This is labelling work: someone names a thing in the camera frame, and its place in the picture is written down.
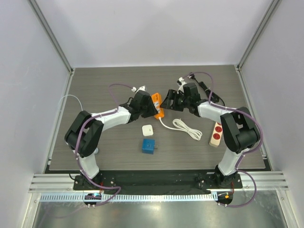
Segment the orange power strip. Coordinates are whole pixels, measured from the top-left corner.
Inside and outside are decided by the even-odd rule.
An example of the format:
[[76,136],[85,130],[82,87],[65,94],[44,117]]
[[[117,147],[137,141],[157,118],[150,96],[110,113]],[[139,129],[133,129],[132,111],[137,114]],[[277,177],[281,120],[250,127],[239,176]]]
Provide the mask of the orange power strip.
[[153,104],[158,111],[158,113],[154,116],[157,120],[164,117],[164,110],[163,108],[160,108],[160,105],[162,104],[162,97],[160,93],[155,93],[151,96]]

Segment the white square plug adapter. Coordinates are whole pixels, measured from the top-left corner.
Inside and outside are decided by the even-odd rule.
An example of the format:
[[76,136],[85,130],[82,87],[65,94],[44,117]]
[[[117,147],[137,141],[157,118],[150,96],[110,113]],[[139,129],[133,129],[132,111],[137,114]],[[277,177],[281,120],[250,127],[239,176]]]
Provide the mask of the white square plug adapter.
[[142,126],[142,134],[144,137],[149,137],[154,135],[153,126],[151,124]]

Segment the blue cube plug adapter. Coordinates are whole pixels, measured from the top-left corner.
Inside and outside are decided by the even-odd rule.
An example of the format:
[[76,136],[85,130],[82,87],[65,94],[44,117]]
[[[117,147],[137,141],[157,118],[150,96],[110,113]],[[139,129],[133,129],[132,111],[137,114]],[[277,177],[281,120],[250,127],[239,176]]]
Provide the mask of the blue cube plug adapter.
[[156,141],[154,139],[143,139],[142,141],[142,153],[154,154],[154,151],[158,149]]

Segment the beige power strip red sockets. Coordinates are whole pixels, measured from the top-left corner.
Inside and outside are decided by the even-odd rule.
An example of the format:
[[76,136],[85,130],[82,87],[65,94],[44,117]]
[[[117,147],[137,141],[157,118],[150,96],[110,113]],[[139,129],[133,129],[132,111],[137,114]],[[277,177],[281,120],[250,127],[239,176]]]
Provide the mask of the beige power strip red sockets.
[[212,147],[218,147],[220,145],[222,134],[222,125],[218,122],[215,122],[214,129],[210,137],[209,145]]

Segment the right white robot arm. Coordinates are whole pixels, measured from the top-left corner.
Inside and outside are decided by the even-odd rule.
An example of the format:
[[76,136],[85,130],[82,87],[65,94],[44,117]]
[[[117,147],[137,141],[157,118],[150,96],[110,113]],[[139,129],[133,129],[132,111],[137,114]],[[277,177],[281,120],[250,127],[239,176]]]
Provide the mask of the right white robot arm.
[[185,108],[197,117],[207,118],[222,126],[226,151],[215,167],[214,182],[225,188],[234,179],[240,158],[260,141],[257,123],[246,107],[230,108],[201,99],[195,83],[185,83],[178,90],[170,89],[160,108],[183,111]]

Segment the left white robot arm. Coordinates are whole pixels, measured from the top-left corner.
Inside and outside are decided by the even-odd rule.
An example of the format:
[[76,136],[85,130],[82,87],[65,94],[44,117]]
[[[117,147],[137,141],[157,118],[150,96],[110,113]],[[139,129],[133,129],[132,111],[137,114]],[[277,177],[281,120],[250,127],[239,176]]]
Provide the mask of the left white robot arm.
[[73,151],[80,172],[85,176],[84,184],[89,189],[95,190],[101,184],[95,152],[102,133],[118,125],[132,123],[139,117],[148,118],[156,114],[151,95],[144,90],[138,90],[134,97],[113,110],[97,114],[81,111],[77,115],[64,140]]

